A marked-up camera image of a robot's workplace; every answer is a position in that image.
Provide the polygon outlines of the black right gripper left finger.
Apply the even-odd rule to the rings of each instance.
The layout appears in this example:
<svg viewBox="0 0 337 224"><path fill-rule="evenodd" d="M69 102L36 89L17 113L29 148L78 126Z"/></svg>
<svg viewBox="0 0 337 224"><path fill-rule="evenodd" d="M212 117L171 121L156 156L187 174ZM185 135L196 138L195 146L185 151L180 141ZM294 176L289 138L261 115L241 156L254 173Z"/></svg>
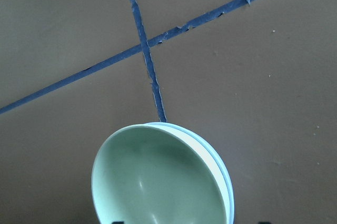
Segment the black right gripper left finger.
<svg viewBox="0 0 337 224"><path fill-rule="evenodd" d="M113 221L112 224L125 224L124 221Z"/></svg>

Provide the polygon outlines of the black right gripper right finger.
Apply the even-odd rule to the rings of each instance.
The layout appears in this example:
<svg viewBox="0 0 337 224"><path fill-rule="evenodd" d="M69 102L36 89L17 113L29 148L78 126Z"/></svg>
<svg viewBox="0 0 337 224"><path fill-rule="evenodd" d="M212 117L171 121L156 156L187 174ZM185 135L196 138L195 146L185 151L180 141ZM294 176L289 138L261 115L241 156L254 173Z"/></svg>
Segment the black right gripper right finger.
<svg viewBox="0 0 337 224"><path fill-rule="evenodd" d="M271 224L269 221L259 221L257 224Z"/></svg>

